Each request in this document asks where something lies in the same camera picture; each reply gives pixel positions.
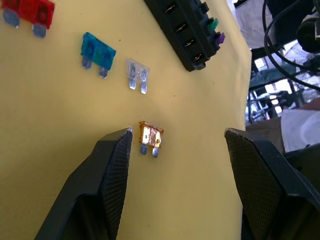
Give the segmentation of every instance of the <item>textured black grip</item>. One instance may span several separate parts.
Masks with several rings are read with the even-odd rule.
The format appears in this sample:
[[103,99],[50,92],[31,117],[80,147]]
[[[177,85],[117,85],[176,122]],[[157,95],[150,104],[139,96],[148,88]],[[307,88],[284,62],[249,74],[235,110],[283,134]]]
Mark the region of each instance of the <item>textured black grip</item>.
[[284,193],[249,140],[230,131],[225,138],[236,188],[250,228],[256,240],[264,240]]
[[110,240],[116,240],[126,197],[132,134],[124,134],[116,143],[98,196],[103,202],[105,224]]

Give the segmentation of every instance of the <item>red fuse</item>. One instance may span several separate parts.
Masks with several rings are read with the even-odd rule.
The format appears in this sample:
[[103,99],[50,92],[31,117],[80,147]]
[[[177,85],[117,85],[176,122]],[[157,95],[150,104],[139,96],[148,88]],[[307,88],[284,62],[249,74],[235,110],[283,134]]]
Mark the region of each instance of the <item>red fuse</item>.
[[20,18],[32,23],[32,31],[36,37],[44,38],[50,28],[55,4],[48,0],[2,0],[1,8],[5,22],[15,28]]

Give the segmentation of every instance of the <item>yellow fabric surface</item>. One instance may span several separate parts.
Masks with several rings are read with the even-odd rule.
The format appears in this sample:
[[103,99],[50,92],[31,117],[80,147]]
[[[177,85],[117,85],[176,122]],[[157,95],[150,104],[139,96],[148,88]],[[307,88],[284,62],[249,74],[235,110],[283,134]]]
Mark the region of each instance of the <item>yellow fabric surface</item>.
[[[251,54],[224,0],[207,0],[226,40],[188,72],[143,0],[54,0],[45,39],[0,20],[0,238],[33,239],[70,173],[105,134],[133,127],[118,240],[239,240],[242,205],[224,130],[244,129]],[[90,32],[117,50],[107,79],[81,66]],[[150,68],[129,89],[126,58]],[[164,129],[140,154],[139,122]]]

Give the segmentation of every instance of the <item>black fuse holder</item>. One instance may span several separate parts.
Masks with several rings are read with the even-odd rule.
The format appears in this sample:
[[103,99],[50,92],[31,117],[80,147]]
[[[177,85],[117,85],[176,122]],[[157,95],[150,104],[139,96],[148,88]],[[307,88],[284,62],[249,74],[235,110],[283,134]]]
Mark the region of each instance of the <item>black fuse holder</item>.
[[166,38],[189,72],[206,67],[225,34],[216,32],[218,20],[209,18],[200,0],[144,0]]

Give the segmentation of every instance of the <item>blue fuse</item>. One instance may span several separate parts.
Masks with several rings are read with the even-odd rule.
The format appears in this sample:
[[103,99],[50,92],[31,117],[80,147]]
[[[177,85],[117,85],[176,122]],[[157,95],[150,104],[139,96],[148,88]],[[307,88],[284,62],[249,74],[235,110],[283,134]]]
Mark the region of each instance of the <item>blue fuse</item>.
[[99,76],[106,78],[108,71],[111,69],[116,51],[98,40],[91,33],[86,32],[83,35],[83,43],[81,47],[82,67],[89,70],[92,62],[100,66]]

